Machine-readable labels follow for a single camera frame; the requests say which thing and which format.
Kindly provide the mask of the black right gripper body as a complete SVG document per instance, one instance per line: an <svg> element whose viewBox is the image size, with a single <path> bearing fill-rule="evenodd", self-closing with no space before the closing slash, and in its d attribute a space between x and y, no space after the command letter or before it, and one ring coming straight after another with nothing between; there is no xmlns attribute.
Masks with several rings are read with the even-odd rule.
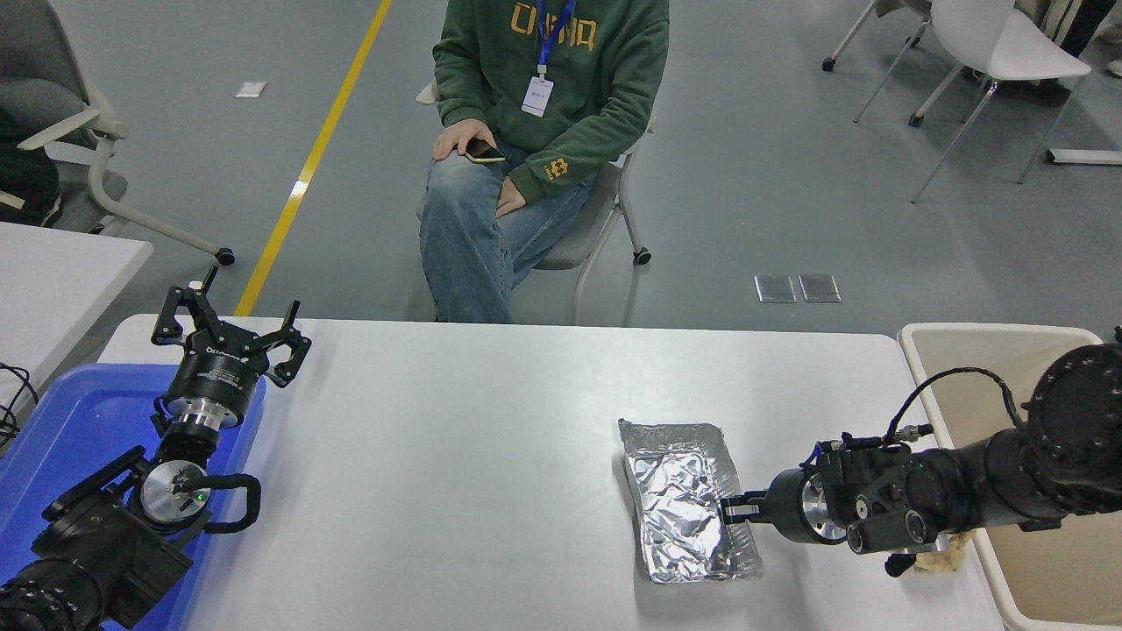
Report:
<svg viewBox="0 0 1122 631"><path fill-rule="evenodd" d="M806 520L802 491L808 476L804 470L782 470L770 483L764 499L764 512L780 534L790 542L816 543L816 532Z"/></svg>

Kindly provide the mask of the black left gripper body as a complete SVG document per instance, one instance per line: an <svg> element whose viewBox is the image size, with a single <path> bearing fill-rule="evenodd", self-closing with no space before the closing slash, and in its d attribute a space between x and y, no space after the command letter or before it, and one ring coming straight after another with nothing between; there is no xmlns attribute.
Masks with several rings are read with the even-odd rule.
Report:
<svg viewBox="0 0 1122 631"><path fill-rule="evenodd" d="M169 388L165 392L165 410L184 412L188 401L208 400L228 413L243 413L252 402L258 379L268 371L263 353L240 356L212 344L184 341L184 356Z"/></svg>

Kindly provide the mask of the person's left hand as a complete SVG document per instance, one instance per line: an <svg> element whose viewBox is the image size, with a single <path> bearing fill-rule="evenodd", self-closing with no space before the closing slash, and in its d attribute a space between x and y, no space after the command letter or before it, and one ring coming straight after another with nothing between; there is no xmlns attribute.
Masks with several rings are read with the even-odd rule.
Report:
<svg viewBox="0 0 1122 631"><path fill-rule="evenodd" d="M494 218L500 219L503 216L516 212L526 205L525 196L522 196L518 188L506 176L502 179L500 194L497 196Z"/></svg>

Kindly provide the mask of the person's right hand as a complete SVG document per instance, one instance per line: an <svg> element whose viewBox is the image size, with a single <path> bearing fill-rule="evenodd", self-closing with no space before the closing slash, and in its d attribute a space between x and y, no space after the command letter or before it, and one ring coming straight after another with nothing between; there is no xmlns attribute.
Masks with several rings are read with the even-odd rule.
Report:
<svg viewBox="0 0 1122 631"><path fill-rule="evenodd" d="M490 148L498 149L493 131L490 131L485 121L476 118L466 118L456 124L449 124L444 128L444 131L436 136L431 158L433 161L445 161L453 149L456 149L457 155L465 156L466 147L473 140L484 141Z"/></svg>

